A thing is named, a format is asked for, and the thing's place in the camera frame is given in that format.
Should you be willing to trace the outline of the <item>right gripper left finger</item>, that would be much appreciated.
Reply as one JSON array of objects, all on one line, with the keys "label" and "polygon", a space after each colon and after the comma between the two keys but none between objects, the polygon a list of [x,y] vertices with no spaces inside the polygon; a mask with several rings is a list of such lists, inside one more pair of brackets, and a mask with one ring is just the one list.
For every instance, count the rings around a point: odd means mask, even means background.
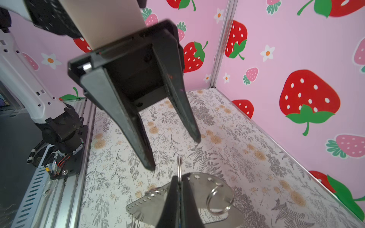
[{"label": "right gripper left finger", "polygon": [[180,227],[180,188],[178,177],[174,176],[170,182],[166,202],[156,228]]}]

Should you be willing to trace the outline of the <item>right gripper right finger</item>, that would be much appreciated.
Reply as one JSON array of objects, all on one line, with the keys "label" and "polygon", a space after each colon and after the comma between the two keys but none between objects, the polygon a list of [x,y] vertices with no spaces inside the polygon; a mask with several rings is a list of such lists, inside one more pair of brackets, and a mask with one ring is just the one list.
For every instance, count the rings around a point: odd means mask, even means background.
[{"label": "right gripper right finger", "polygon": [[184,175],[180,184],[181,187],[181,203],[180,203],[180,223],[181,228],[204,228],[204,224],[198,213],[195,203],[194,194],[188,180],[188,176]]}]

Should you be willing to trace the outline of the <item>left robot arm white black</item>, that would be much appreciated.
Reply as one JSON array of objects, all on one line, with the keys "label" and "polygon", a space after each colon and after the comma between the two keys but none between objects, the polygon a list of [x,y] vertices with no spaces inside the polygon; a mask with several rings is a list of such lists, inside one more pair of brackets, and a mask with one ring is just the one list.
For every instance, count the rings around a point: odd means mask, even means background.
[{"label": "left robot arm white black", "polygon": [[10,12],[37,28],[84,38],[91,52],[67,64],[68,76],[119,126],[142,165],[154,171],[153,151],[139,112],[169,98],[189,135],[201,133],[188,101],[183,48],[170,20],[147,27],[146,1],[1,1],[1,82],[25,106],[43,140],[64,154],[82,148],[82,121],[38,79],[10,33]]}]

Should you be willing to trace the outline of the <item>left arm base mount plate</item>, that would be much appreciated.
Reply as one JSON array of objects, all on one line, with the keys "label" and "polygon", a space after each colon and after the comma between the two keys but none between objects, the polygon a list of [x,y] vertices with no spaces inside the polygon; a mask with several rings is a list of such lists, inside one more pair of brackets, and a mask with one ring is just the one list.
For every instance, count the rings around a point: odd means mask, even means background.
[{"label": "left arm base mount plate", "polygon": [[84,125],[76,131],[81,140],[77,152],[62,153],[56,146],[43,140],[33,148],[27,158],[27,163],[45,170],[52,180],[78,175],[81,171],[82,158],[86,148],[88,126]]}]

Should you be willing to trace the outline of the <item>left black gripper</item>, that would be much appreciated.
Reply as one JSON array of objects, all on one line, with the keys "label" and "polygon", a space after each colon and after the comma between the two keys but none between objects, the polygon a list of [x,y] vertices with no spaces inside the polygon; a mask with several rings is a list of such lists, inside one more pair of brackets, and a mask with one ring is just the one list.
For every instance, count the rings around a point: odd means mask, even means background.
[{"label": "left black gripper", "polygon": [[172,21],[74,58],[67,67],[68,76],[117,124],[147,170],[154,171],[156,164],[138,111],[168,97],[189,135],[201,142],[183,81],[183,48]]}]

